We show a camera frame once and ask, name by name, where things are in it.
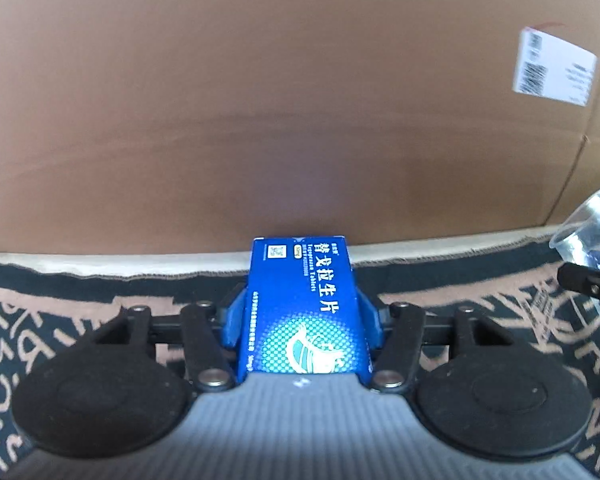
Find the clear plastic cup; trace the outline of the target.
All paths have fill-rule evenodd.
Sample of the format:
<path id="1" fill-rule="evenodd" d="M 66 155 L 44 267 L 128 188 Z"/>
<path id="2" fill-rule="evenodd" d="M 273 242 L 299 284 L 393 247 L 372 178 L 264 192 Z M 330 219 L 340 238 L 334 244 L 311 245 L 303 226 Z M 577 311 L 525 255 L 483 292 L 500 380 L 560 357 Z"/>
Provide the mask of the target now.
<path id="1" fill-rule="evenodd" d="M 600 271 L 600 190 L 570 214 L 548 244 L 565 262 Z"/>

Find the blue medicine box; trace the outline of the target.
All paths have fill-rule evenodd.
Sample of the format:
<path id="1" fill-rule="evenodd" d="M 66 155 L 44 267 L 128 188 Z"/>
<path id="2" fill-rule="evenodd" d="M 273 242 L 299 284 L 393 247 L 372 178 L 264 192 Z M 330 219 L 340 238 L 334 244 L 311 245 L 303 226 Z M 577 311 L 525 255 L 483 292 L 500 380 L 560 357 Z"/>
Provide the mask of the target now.
<path id="1" fill-rule="evenodd" d="M 259 237 L 252 242 L 237 377 L 355 374 L 372 360 L 346 239 Z"/>

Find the patterned black rug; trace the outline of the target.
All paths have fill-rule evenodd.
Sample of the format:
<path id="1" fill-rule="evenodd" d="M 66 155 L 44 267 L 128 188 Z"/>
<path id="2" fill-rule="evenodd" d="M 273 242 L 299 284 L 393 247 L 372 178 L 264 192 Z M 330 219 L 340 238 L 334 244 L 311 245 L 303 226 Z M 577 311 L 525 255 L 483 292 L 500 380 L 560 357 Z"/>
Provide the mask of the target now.
<path id="1" fill-rule="evenodd" d="M 576 455 L 600 477 L 600 315 L 588 298 L 556 281 L 559 256 L 545 240 L 445 255 L 353 256 L 358 284 L 382 301 L 406 300 L 447 315 L 474 307 L 563 362 L 588 386 L 591 422 Z M 8 404 L 32 366 L 131 304 L 173 313 L 195 299 L 216 301 L 247 273 L 244 252 L 189 257 L 0 255 L 0 472 L 26 454 Z"/>

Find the white shipping label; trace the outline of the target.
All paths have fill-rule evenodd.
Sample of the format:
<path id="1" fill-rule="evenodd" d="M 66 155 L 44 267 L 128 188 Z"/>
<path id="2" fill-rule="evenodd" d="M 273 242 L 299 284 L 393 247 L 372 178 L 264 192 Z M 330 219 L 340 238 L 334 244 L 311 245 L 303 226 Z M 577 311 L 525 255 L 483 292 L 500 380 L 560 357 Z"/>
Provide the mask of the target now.
<path id="1" fill-rule="evenodd" d="M 597 56 L 530 27 L 519 37 L 513 90 L 585 107 L 595 78 Z"/>

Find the large brown cardboard box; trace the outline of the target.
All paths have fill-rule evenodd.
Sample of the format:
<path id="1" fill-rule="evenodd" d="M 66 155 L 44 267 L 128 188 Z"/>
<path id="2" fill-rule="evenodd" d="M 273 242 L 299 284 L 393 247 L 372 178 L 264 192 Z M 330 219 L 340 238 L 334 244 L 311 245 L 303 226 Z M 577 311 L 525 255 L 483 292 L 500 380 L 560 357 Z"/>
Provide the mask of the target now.
<path id="1" fill-rule="evenodd" d="M 585 107 L 513 90 L 530 27 Z M 535 228 L 600 187 L 600 0 L 0 0 L 0 252 Z"/>

